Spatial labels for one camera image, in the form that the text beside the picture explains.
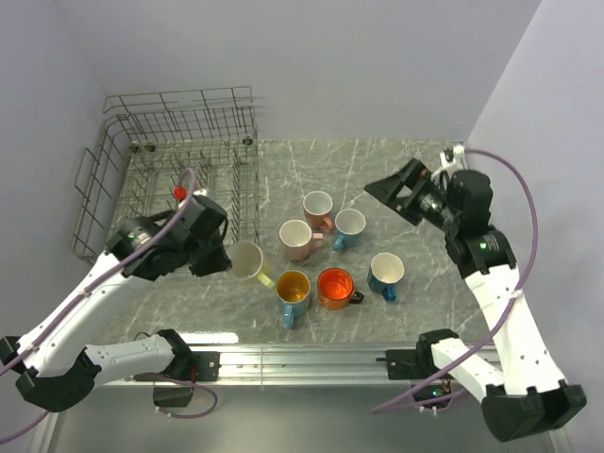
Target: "pink mug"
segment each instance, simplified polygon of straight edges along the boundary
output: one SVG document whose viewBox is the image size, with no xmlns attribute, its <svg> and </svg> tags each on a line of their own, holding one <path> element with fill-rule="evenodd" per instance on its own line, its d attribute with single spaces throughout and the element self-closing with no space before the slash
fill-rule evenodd
<svg viewBox="0 0 604 453">
<path fill-rule="evenodd" d="M 279 230 L 285 258 L 300 261 L 307 257 L 311 250 L 323 245 L 323 234 L 312 233 L 310 226 L 302 220 L 288 220 Z"/>
<path fill-rule="evenodd" d="M 331 209 L 333 200 L 331 197 L 321 191 L 308 193 L 304 197 L 304 216 L 313 228 L 321 228 L 325 233 L 333 231 L 333 221 L 331 220 Z"/>
</svg>

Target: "orange mug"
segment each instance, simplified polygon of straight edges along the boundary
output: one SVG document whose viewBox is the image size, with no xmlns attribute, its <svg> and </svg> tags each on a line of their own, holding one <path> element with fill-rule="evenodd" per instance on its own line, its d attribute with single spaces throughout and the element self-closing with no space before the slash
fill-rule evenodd
<svg viewBox="0 0 604 453">
<path fill-rule="evenodd" d="M 317 289 L 321 305 L 328 310 L 340 310 L 348 304 L 360 304 L 365 297 L 355 291 L 350 274 L 337 267 L 323 271 L 317 280 Z"/>
</svg>

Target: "metal wire basket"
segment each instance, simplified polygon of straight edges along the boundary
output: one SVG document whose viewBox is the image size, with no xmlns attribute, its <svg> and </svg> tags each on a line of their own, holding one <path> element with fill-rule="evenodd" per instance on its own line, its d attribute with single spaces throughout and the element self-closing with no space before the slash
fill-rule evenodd
<svg viewBox="0 0 604 453">
<path fill-rule="evenodd" d="M 260 242 L 258 132 L 251 87 L 114 95 L 83 153 L 72 250 L 94 260 L 128 218 L 175 209 L 183 168 L 228 213 L 226 243 Z"/>
</svg>

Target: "mug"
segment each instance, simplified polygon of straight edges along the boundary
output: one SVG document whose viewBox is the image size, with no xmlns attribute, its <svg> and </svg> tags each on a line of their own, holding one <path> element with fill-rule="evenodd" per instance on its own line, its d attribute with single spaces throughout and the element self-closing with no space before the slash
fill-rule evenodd
<svg viewBox="0 0 604 453">
<path fill-rule="evenodd" d="M 301 220 L 288 220 L 279 230 L 285 258 L 300 261 L 308 256 L 311 250 L 323 245 L 323 234 L 312 233 L 310 226 Z"/>
<path fill-rule="evenodd" d="M 396 283 L 405 275 L 403 261 L 392 253 L 378 253 L 371 260 L 367 284 L 369 289 L 380 293 L 386 302 L 395 302 Z"/>
<path fill-rule="evenodd" d="M 337 267 L 326 269 L 319 276 L 317 293 L 321 305 L 328 310 L 340 310 L 348 304 L 360 304 L 365 297 L 355 291 L 355 284 L 350 274 Z"/>
<path fill-rule="evenodd" d="M 283 307 L 283 326 L 294 327 L 299 318 L 309 309 L 310 280 L 300 271 L 289 271 L 277 280 L 277 294 Z"/>
<path fill-rule="evenodd" d="M 307 193 L 304 197 L 304 216 L 313 228 L 319 228 L 330 233 L 333 231 L 333 222 L 331 221 L 331 209 L 333 200 L 331 197 L 321 191 Z"/>
<path fill-rule="evenodd" d="M 352 247 L 359 241 L 367 221 L 365 216 L 357 210 L 341 210 L 336 215 L 335 225 L 338 238 L 333 243 L 333 249 L 339 252 L 345 247 Z"/>
<path fill-rule="evenodd" d="M 260 247 L 249 241 L 239 241 L 229 247 L 226 254 L 231 260 L 232 267 L 228 273 L 232 277 L 238 280 L 255 277 L 267 288 L 275 288 L 275 282 L 269 277 L 271 267 Z"/>
</svg>

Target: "white wall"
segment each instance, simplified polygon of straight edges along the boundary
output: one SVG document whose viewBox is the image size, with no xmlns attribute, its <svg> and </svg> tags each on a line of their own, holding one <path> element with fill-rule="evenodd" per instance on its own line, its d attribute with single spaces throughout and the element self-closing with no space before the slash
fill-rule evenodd
<svg viewBox="0 0 604 453">
<path fill-rule="evenodd" d="M 540 0 L 56 0 L 107 93 L 252 85 L 262 137 L 465 140 Z"/>
<path fill-rule="evenodd" d="M 3 2 L 0 13 L 0 336 L 27 332 L 86 272 L 70 253 L 77 157 L 92 146 L 104 94 L 57 8 Z M 0 438 L 39 409 L 0 379 Z M 29 437 L 0 451 L 26 451 Z"/>
<path fill-rule="evenodd" d="M 601 0 L 544 0 L 469 141 L 517 163 L 534 191 L 541 244 L 528 301 L 553 356 L 587 392 L 568 429 L 585 453 L 604 445 L 603 15 Z M 517 184 L 476 163 L 493 176 L 496 224 L 516 251 L 526 249 Z M 527 251 L 518 255 L 526 262 Z"/>
</svg>

